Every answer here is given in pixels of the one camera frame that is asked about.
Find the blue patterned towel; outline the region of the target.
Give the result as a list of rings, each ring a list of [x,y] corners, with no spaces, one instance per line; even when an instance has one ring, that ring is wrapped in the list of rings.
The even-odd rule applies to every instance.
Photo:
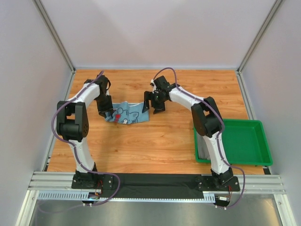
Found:
[[[106,113],[105,120],[107,122],[115,122],[118,124],[134,124],[149,121],[149,112],[142,112],[144,103],[129,103],[127,101],[121,103],[113,103],[113,114],[110,116]]]

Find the grey terry towel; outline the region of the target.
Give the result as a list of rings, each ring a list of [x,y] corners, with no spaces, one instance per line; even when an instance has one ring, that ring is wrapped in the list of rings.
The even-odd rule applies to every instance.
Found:
[[[209,151],[205,139],[197,133],[198,157],[202,160],[210,160]]]

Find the green plastic tray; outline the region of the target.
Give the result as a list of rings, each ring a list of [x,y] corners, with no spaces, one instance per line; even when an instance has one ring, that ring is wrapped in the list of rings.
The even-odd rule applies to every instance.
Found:
[[[229,164],[271,166],[273,160],[263,125],[257,120],[224,119],[220,135]]]

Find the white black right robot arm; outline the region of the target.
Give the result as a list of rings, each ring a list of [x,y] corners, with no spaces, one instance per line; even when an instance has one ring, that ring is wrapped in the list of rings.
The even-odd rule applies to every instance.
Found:
[[[165,102],[178,103],[191,111],[196,132],[203,137],[211,161],[214,182],[221,186],[233,178],[233,171],[225,156],[222,132],[225,125],[212,97],[198,97],[176,83],[170,84],[164,76],[151,80],[152,91],[145,91],[142,112],[151,107],[154,114],[165,111]]]

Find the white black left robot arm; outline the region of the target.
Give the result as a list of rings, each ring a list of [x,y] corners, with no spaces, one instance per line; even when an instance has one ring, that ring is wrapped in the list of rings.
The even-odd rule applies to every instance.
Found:
[[[51,121],[54,136],[70,146],[75,158],[76,171],[71,185],[75,189],[96,188],[101,180],[87,144],[87,108],[96,101],[100,116],[105,118],[113,114],[112,99],[109,95],[111,82],[103,73],[104,71],[101,71],[93,80],[86,80],[74,97],[67,101],[59,101]]]

